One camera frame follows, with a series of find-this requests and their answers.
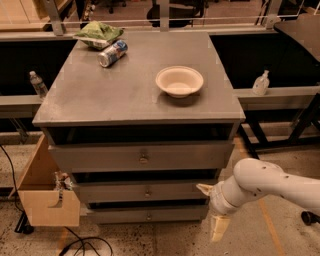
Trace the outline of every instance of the plastic bottle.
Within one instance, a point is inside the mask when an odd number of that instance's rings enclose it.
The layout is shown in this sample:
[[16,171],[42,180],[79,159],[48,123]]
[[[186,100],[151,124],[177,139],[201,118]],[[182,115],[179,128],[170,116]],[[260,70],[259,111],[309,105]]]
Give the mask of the plastic bottle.
[[33,85],[33,88],[35,89],[36,93],[43,100],[48,93],[47,86],[44,84],[42,78],[36,74],[36,72],[31,71],[29,74],[30,74],[30,83]]
[[259,96],[265,95],[269,87],[269,70],[265,70],[262,76],[259,76],[253,84],[252,91]]

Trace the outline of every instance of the white bowl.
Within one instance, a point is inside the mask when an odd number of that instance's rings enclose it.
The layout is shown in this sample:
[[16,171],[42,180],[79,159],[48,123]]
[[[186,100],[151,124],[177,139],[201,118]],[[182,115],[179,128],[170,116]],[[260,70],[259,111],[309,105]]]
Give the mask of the white bowl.
[[162,69],[156,77],[158,87],[174,98],[184,98],[199,91],[202,75],[193,68],[172,66]]

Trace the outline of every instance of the black cord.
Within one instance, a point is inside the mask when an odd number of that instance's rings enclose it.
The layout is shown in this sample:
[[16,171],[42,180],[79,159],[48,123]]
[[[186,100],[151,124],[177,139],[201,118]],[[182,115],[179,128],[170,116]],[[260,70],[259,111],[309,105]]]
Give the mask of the black cord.
[[89,242],[85,242],[83,245],[81,245],[81,246],[78,248],[78,250],[77,250],[73,255],[76,256],[77,253],[78,253],[78,251],[79,251],[81,248],[82,248],[82,250],[84,250],[84,246],[85,246],[86,244],[90,245],[90,247],[94,250],[94,252],[95,252],[98,256],[100,256],[100,254],[97,252],[96,248],[94,248],[93,245],[92,245],[91,243],[89,243]]
[[109,247],[109,249],[110,249],[110,256],[113,256],[113,255],[114,255],[111,245],[110,245],[105,239],[102,239],[102,238],[100,238],[100,237],[95,237],[95,236],[81,238],[81,237],[79,237],[75,232],[73,232],[70,228],[68,228],[68,227],[65,227],[65,228],[66,228],[69,232],[71,232],[75,237],[77,237],[78,240],[76,240],[76,241],[68,244],[66,247],[64,247],[64,248],[62,249],[62,251],[60,252],[59,256],[65,255],[65,254],[69,251],[69,249],[71,248],[72,245],[74,245],[74,244],[76,244],[76,243],[79,243],[79,242],[81,243],[81,246],[80,246],[80,248],[78,248],[78,250],[75,252],[74,255],[76,255],[76,254],[78,253],[78,251],[81,250],[81,248],[82,248],[82,250],[83,250],[83,255],[85,255],[85,244],[88,244],[88,245],[90,245],[91,248],[95,251],[95,253],[96,253],[98,256],[100,256],[99,253],[97,252],[97,250],[92,246],[91,243],[89,243],[89,242],[84,242],[84,241],[86,241],[86,240],[100,240],[100,241],[103,241],[104,243],[106,243],[106,244],[108,245],[108,247]]
[[18,193],[18,189],[17,189],[17,184],[16,184],[16,178],[15,178],[15,174],[14,174],[14,167],[11,161],[10,156],[8,155],[7,151],[4,149],[4,147],[0,144],[0,148],[2,149],[2,151],[4,152],[4,154],[7,156],[10,165],[11,165],[11,171],[12,171],[12,180],[13,180],[13,185],[14,185],[14,189],[15,189],[15,193],[14,193],[14,205],[16,206],[16,208],[21,211],[24,212],[24,210],[20,209],[20,207],[17,204],[17,193]]

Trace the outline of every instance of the gray cabinet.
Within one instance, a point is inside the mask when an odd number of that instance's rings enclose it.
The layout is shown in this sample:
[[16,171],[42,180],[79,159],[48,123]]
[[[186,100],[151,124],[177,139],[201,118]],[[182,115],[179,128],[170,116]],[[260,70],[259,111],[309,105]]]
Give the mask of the gray cabinet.
[[[109,69],[78,42],[33,123],[94,222],[202,220],[208,198],[196,184],[226,167],[240,104],[206,33],[124,39],[129,51]],[[184,99],[161,92],[155,75],[168,65],[197,69],[204,87]]]

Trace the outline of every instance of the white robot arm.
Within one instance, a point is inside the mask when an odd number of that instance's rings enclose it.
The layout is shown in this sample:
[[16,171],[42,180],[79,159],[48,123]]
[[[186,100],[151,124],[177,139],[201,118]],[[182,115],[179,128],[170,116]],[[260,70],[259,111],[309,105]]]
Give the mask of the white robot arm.
[[228,215],[269,194],[320,215],[320,180],[291,175],[276,164],[253,158],[240,160],[227,180],[197,187],[210,197],[210,208],[215,213],[213,241],[222,238],[229,223]]

